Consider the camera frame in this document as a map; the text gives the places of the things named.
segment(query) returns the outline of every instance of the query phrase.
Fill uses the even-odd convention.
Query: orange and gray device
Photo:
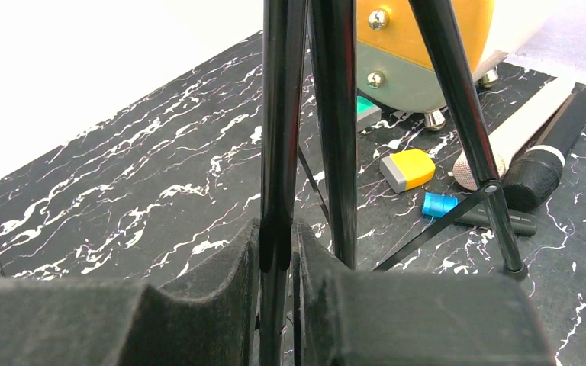
[[[380,169],[394,192],[401,193],[429,182],[435,164],[424,151],[412,149],[381,159]]]

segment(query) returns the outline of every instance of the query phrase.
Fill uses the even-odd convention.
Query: black foam block
[[[298,364],[555,365],[515,281],[350,271],[308,225],[294,228]]]
[[[0,280],[0,366],[248,365],[257,222],[180,278]]]

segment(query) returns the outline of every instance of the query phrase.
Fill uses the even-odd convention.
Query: microphone
[[[504,176],[504,173],[507,172],[514,155],[559,109],[560,104],[572,92],[574,85],[573,81],[561,78],[548,82],[493,133],[488,135],[499,177]],[[455,161],[452,173],[457,183],[462,187],[470,191],[477,189],[477,182],[473,178],[464,152]]]
[[[458,204],[459,199],[457,197],[426,192],[421,213],[432,217],[443,217]],[[533,236],[538,230],[536,217],[528,213],[509,210],[509,220],[518,235]],[[478,204],[469,212],[457,217],[455,222],[478,227],[491,227],[491,221],[488,219],[488,213],[486,213],[486,208],[483,204]]]
[[[570,96],[536,144],[509,169],[502,185],[507,205],[530,211],[543,204],[560,184],[565,159],[586,125],[586,87]]]

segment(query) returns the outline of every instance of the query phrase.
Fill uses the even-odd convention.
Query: microphone grille
[[[502,156],[498,154],[494,153],[493,157],[495,158],[497,172],[499,176],[502,177],[504,173],[507,172],[505,169],[505,161]],[[477,190],[477,182],[473,178],[471,167],[468,165],[468,160],[466,159],[465,154],[460,155],[457,161],[455,161],[455,165],[452,167],[452,174],[455,176],[457,183],[463,188],[466,188],[469,191]]]
[[[514,210],[529,212],[545,203],[559,186],[562,170],[562,163],[550,152],[525,152],[511,164],[502,182],[507,206]]]

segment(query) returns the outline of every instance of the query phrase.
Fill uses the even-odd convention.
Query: orange panel
[[[494,0],[452,0],[471,71],[475,70],[484,52],[494,3]],[[389,21],[385,28],[376,31],[369,27],[369,15],[377,9],[386,10]],[[407,0],[358,0],[356,31],[361,43],[433,69]]]

